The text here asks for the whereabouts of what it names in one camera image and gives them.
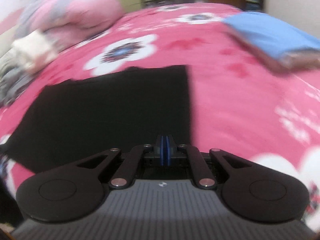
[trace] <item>blue pillow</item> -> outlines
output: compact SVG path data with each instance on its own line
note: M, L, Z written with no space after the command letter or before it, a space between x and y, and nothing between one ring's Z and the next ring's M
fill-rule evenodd
M294 50L320 50L319 39L265 13L243 12L224 22L275 59Z

